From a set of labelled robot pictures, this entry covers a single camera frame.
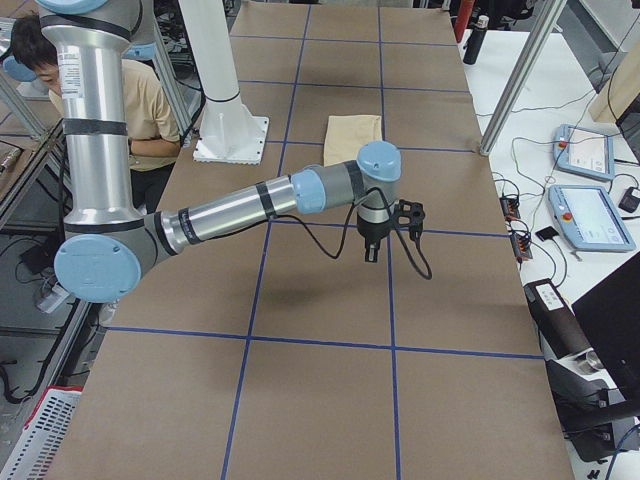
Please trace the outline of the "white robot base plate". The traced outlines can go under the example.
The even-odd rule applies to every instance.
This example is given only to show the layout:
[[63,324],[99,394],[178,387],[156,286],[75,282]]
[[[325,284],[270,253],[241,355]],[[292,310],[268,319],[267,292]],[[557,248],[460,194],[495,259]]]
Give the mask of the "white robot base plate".
[[186,0],[179,6],[205,97],[194,159],[256,165],[269,119],[252,115],[242,100],[223,3]]

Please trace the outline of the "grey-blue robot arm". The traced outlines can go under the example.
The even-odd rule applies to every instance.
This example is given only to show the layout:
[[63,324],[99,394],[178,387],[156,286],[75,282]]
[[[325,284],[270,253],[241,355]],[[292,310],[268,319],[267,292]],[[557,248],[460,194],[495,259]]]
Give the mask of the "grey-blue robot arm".
[[57,51],[63,131],[73,187],[65,241],[54,260],[59,283],[92,303],[121,299],[142,277],[187,246],[228,237],[276,218],[348,206],[375,261],[381,241],[396,233],[413,268],[430,267],[420,249],[425,213],[401,200],[399,150],[385,141],[363,146],[355,159],[312,165],[198,206],[163,212],[160,196],[176,161],[179,139],[158,125],[151,103],[125,77],[128,50],[148,51],[155,25],[149,1],[43,1],[44,37]]

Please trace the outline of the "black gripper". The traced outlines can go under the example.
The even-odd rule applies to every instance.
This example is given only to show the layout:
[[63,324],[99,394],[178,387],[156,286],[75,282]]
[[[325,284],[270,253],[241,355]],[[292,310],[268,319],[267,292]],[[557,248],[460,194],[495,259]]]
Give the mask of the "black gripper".
[[409,238],[418,241],[422,235],[425,211],[420,202],[399,200],[389,207],[374,208],[361,204],[357,207],[357,230],[365,241],[364,261],[377,263],[381,240],[392,229],[409,229]]

